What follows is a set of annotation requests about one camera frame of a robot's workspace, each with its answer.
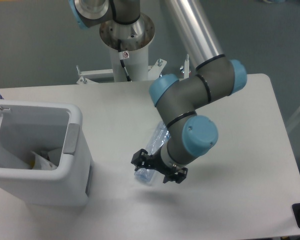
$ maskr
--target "silver cylinder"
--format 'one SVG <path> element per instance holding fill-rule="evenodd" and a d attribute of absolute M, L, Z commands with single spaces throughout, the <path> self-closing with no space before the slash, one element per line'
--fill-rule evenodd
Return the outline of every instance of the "silver cylinder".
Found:
<path fill-rule="evenodd" d="M 195 67 L 223 54 L 204 9 L 198 0 L 167 0 L 165 2 Z"/>
<path fill-rule="evenodd" d="M 102 18 L 109 8 L 109 0 L 74 0 L 75 8 L 87 19 Z"/>

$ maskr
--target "bolt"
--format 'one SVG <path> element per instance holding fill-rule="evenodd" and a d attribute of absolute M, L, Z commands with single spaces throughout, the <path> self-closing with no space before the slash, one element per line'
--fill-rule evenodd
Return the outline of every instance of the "bolt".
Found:
<path fill-rule="evenodd" d="M 158 59 L 158 66 L 161 67 L 161 65 L 162 65 L 163 62 L 164 62 L 164 61 L 162 61 L 162 59 L 159 58 L 159 59 Z"/>

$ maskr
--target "black cable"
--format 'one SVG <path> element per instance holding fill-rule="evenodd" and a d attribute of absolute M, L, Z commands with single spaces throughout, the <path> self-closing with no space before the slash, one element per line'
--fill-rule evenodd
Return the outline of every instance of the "black cable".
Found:
<path fill-rule="evenodd" d="M 121 40 L 118 39 L 118 53 L 121 52 Z M 129 73 L 127 71 L 127 68 L 126 68 L 126 65 L 125 65 L 125 61 L 123 59 L 120 59 L 120 63 L 121 63 L 121 67 L 123 68 L 124 70 L 124 73 L 125 73 L 125 77 L 126 77 L 126 81 L 127 82 L 132 82 L 130 76 L 129 76 Z"/>
<path fill-rule="evenodd" d="M 109 4 L 112 10 L 112 18 L 115 20 L 117 18 L 116 6 L 114 0 L 109 0 Z"/>

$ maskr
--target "white stand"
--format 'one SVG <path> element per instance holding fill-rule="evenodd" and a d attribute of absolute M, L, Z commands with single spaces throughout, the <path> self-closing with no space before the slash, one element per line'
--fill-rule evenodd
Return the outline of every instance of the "white stand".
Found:
<path fill-rule="evenodd" d="M 300 123 L 300 106 L 295 110 L 292 116 L 286 121 L 286 132 L 288 134 Z"/>

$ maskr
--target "black ring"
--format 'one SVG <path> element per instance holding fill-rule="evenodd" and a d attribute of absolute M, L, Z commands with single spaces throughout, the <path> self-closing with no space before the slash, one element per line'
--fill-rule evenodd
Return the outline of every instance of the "black ring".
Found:
<path fill-rule="evenodd" d="M 214 57 L 208 59 L 207 61 L 204 61 L 203 63 L 199 64 L 199 65 L 195 68 L 195 70 L 198 71 L 198 70 L 199 70 L 200 68 L 202 68 L 204 65 L 207 65 L 208 63 L 211 63 L 212 61 L 214 61 L 214 60 L 216 60 L 216 59 L 219 59 L 219 58 L 223 58 L 223 57 L 225 57 L 224 54 L 220 54 L 220 55 L 218 55 L 218 56 L 214 56 Z"/>
<path fill-rule="evenodd" d="M 206 90 L 206 94 L 208 95 L 208 104 L 211 103 L 211 90 L 210 90 L 210 87 L 208 85 L 208 82 L 204 79 L 203 76 L 201 76 L 199 74 L 197 74 L 195 76 L 198 77 L 203 82 L 203 85 L 204 85 L 205 90 Z"/>
<path fill-rule="evenodd" d="M 117 19 L 113 19 L 117 24 L 120 24 L 120 25 L 130 25 L 130 24 L 134 24 L 136 21 L 138 21 L 139 20 L 139 18 L 140 18 L 140 14 L 139 14 L 139 16 L 136 18 L 136 19 L 134 19 L 134 20 L 132 20 L 132 21 L 118 21 Z"/>
<path fill-rule="evenodd" d="M 177 116 L 175 119 L 173 119 L 171 122 L 169 122 L 166 125 L 166 128 L 169 129 L 173 124 L 175 124 L 176 122 L 178 122 L 181 119 L 184 119 L 185 117 L 188 117 L 190 115 L 197 115 L 196 111 L 188 111 L 186 113 L 181 114 L 180 116 Z"/>
<path fill-rule="evenodd" d="M 116 12 L 116 7 L 115 7 L 114 0 L 109 0 L 109 3 L 110 3 L 111 10 L 112 10 L 112 18 L 116 19 L 117 12 Z"/>

